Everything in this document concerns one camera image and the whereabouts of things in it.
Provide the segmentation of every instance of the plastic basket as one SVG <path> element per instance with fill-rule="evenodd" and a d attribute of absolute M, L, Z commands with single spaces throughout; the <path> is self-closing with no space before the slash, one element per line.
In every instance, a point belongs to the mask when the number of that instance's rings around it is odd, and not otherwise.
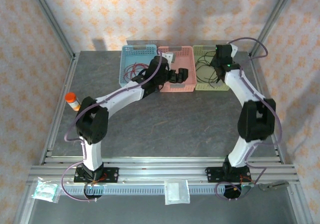
<path fill-rule="evenodd" d="M 193 53 L 194 53 L 194 63 L 196 64 L 198 59 L 204 56 L 207 52 L 210 52 L 209 55 L 213 56 L 215 54 L 215 45 L 194 45 L 193 46 Z M 205 57 L 206 61 L 211 62 L 212 57 Z M 204 80 L 205 78 L 210 78 L 211 74 L 213 72 L 213 68 L 208 67 L 206 68 L 200 68 L 196 71 L 196 77 L 199 77 L 200 79 Z M 215 79 L 217 77 L 216 74 L 214 74 L 211 79 Z M 228 91 L 229 87 L 225 84 L 222 83 L 221 81 L 216 84 L 216 83 L 206 83 L 206 82 L 201 82 L 197 79 L 197 84 L 195 87 L 196 90 L 199 91 Z"/>
<path fill-rule="evenodd" d="M 144 63 L 149 66 L 150 61 L 157 55 L 155 44 L 147 45 L 125 45 L 122 47 L 119 84 L 121 87 L 128 82 L 124 79 L 125 68 L 134 63 Z"/>
<path fill-rule="evenodd" d="M 196 66 L 194 60 L 194 52 L 191 46 L 163 46 L 158 50 L 162 52 L 173 52 L 175 56 L 174 62 L 171 64 L 171 69 L 175 69 L 176 73 L 179 68 L 187 68 L 188 78 L 183 83 L 165 83 L 160 92 L 193 92 L 197 84 Z"/>

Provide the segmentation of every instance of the plastic bag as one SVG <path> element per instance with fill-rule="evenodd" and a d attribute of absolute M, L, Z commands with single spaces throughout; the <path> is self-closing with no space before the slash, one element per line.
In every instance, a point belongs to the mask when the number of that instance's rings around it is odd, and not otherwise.
<path fill-rule="evenodd" d="M 187 180 L 170 180 L 164 182 L 165 204 L 190 203 L 190 192 Z"/>
<path fill-rule="evenodd" d="M 60 181 L 45 181 L 43 178 L 38 178 L 34 193 L 32 194 L 32 198 L 44 200 L 51 203 L 58 203 L 60 195 Z"/>

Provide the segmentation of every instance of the orange cap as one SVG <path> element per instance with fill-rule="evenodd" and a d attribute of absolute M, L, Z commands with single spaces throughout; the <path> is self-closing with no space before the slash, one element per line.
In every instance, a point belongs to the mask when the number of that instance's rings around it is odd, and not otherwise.
<path fill-rule="evenodd" d="M 77 97 L 75 93 L 67 93 L 64 97 L 64 99 L 68 102 L 68 103 L 73 103 L 76 101 Z"/>

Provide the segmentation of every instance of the blue basket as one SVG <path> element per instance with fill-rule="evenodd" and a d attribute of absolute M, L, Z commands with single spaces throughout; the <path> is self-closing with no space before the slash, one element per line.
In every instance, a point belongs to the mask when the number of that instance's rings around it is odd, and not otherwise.
<path fill-rule="evenodd" d="M 128 82 L 124 79 L 125 68 L 134 63 L 150 64 L 150 61 L 157 55 L 155 44 L 147 45 L 125 45 L 122 47 L 119 84 L 121 87 L 125 86 Z"/>

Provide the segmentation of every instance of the pink basket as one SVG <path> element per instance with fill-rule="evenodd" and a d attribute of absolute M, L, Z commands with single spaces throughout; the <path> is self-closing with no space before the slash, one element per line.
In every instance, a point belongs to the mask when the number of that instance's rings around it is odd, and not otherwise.
<path fill-rule="evenodd" d="M 183 83 L 165 83 L 164 87 L 160 92 L 193 92 L 195 86 L 197 85 L 197 76 L 196 76 L 196 65 L 194 52 L 191 46 L 173 46 L 173 47 L 158 47 L 158 50 L 161 52 L 172 52 L 174 53 L 175 60 L 171 64 L 171 69 L 175 69 L 176 73 L 179 68 L 187 68 L 189 70 L 188 78 Z"/>

